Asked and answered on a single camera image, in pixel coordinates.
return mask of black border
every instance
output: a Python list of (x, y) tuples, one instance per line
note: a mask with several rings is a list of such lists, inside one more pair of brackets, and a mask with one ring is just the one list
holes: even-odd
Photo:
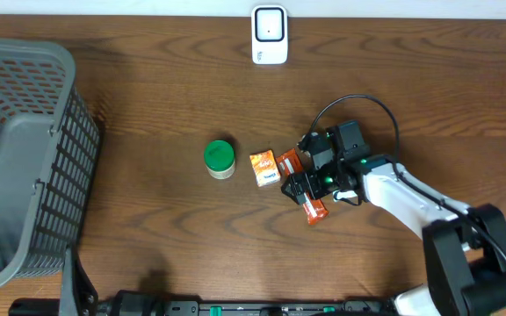
[[(278, 10), (280, 11), (280, 16), (282, 17), (282, 37), (280, 39), (259, 39), (259, 37), (257, 36), (257, 13), (260, 11), (260, 10)], [(257, 10), (255, 10), (255, 39), (259, 42), (278, 42), (278, 41), (282, 41), (284, 38), (285, 38), (285, 12), (279, 8), (279, 7), (263, 7), (263, 8), (258, 8)]]

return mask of green lid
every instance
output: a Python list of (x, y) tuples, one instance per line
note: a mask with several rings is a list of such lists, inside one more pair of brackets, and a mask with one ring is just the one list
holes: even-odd
[(211, 142), (204, 151), (204, 162), (212, 171), (228, 170), (234, 159), (234, 149), (224, 140)]

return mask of basket bottom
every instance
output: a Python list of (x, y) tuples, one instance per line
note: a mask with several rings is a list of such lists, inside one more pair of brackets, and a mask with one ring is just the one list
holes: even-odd
[(40, 177), (52, 116), (21, 114), (0, 134), (0, 271), (18, 249), (33, 185)]

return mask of small box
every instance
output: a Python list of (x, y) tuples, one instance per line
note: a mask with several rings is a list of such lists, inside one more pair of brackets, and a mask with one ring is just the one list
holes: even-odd
[(278, 172), (277, 163), (274, 161), (272, 150), (252, 154), (249, 158), (251, 159), (251, 165), (253, 165), (253, 171), (255, 171), (258, 186), (262, 187), (280, 181), (280, 173)]

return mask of robotic arm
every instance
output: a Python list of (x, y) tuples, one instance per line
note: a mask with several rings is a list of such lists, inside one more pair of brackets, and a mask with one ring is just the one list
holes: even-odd
[[(472, 208), (417, 180), (394, 158), (370, 155), (357, 121), (324, 136), (310, 133), (299, 148), (314, 167), (286, 179), (281, 190), (294, 202), (304, 203), (307, 192), (372, 203), (423, 239), (429, 286), (397, 296), (400, 315), (484, 315), (506, 307), (506, 221), (497, 208)], [(468, 262), (471, 248), (482, 248), (483, 258)]]

